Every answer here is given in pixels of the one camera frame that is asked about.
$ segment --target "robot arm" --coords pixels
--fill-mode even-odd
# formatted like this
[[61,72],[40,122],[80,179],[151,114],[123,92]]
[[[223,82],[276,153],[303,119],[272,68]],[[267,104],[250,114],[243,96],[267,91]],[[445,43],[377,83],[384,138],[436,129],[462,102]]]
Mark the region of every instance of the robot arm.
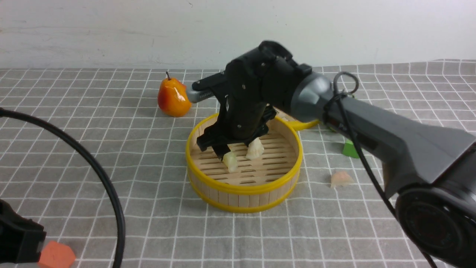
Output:
[[[228,152],[227,144],[248,145],[267,133],[272,107],[302,122],[318,119],[349,138],[333,83],[297,64],[280,44],[264,41],[188,89],[192,102],[213,95],[220,102],[217,123],[197,143],[218,156]],[[385,197],[399,195],[396,218],[406,234],[436,258],[476,267],[476,137],[354,98],[340,101],[358,143],[382,161]]]

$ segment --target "black cable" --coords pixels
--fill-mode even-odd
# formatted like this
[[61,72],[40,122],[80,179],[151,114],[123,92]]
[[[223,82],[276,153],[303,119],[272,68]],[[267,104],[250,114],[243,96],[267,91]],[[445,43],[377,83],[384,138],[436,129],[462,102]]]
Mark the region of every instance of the black cable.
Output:
[[[352,90],[351,92],[346,92],[345,89],[340,92],[337,88],[337,80],[343,75],[347,75],[347,76],[352,77],[352,79],[354,79],[354,81],[356,83],[354,90]],[[357,151],[358,156],[360,157],[360,160],[362,161],[362,164],[364,165],[365,171],[367,171],[368,176],[370,177],[370,180],[372,181],[372,184],[377,189],[377,192],[380,195],[380,197],[382,198],[382,200],[384,201],[385,205],[387,206],[389,211],[392,213],[392,215],[395,217],[395,219],[397,219],[397,215],[395,213],[395,208],[392,206],[390,201],[385,197],[385,193],[382,190],[382,187],[380,187],[380,184],[378,183],[377,179],[375,178],[375,175],[372,172],[372,169],[370,169],[370,166],[367,162],[367,159],[365,158],[364,153],[362,152],[362,148],[360,147],[360,142],[358,141],[358,139],[356,139],[356,135],[354,133],[354,130],[352,129],[351,124],[349,122],[349,118],[347,116],[347,111],[344,109],[344,106],[341,102],[342,98],[347,97],[348,95],[351,95],[351,94],[353,94],[357,91],[357,89],[359,87],[358,78],[355,75],[353,75],[349,72],[339,72],[334,77],[334,80],[332,82],[332,86],[333,86],[334,97],[332,99],[330,99],[329,102],[326,104],[325,110],[327,110],[329,108],[329,106],[332,105],[332,103],[334,103],[334,102],[337,103],[337,106],[339,107],[340,114],[342,116],[342,120],[344,121],[344,125],[348,130],[350,140],[354,143],[354,147]],[[423,251],[421,251],[421,253],[425,257],[425,259],[428,261],[431,268],[437,268],[435,262],[433,261],[433,259],[427,253],[425,253]]]
[[108,193],[111,200],[114,213],[116,214],[118,240],[112,268],[120,268],[122,264],[122,258],[124,256],[124,247],[126,244],[126,220],[124,218],[124,212],[122,210],[118,194],[114,189],[114,186],[112,185],[112,182],[109,179],[106,171],[104,171],[102,166],[91,155],[91,153],[89,153],[79,142],[54,125],[32,115],[9,111],[3,108],[0,108],[0,117],[18,119],[44,128],[73,147],[91,165],[92,169],[94,169],[102,184],[104,185],[104,188],[106,189],[106,192]]

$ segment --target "orange block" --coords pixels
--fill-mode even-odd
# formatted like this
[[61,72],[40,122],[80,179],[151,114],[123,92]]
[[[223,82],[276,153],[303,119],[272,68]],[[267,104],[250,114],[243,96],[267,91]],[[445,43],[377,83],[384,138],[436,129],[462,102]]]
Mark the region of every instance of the orange block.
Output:
[[76,256],[70,247],[51,241],[42,250],[38,266],[40,268],[69,268],[75,260]]

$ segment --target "bamboo steamer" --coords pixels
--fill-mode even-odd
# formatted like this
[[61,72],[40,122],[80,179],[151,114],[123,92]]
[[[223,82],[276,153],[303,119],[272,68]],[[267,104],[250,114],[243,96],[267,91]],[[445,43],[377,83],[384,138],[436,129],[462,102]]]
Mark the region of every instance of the bamboo steamer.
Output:
[[196,144],[197,137],[216,122],[217,116],[201,121],[187,140],[187,173],[198,196],[212,206],[237,213],[264,211],[283,202],[294,190],[303,159],[293,127],[280,117],[270,120],[269,133],[260,137],[265,151],[258,159],[245,158],[244,144],[230,144],[238,169],[229,173],[211,148],[202,152]]

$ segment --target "gray checkered tablecloth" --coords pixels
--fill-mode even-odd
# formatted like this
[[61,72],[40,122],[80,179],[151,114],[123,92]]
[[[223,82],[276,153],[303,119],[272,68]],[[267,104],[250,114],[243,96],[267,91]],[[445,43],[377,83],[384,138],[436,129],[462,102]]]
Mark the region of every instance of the gray checkered tablecloth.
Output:
[[[476,61],[315,70],[330,78],[340,70],[356,73],[358,99],[476,134]],[[0,69],[1,107],[65,129],[111,176],[127,221],[123,268],[428,267],[379,200],[360,160],[341,154],[344,138],[322,126],[299,132],[301,177],[281,205],[248,215],[207,206],[188,183],[184,151],[192,127],[216,113],[218,104],[209,99],[183,118],[165,116],[157,106],[165,71]],[[169,70],[187,86],[217,71]],[[77,255],[73,267],[109,267],[116,223],[89,165],[36,126],[5,118],[0,124],[0,198],[44,225],[48,240],[69,245]],[[380,163],[368,160],[380,178]],[[330,174],[339,170],[356,184],[331,189]]]

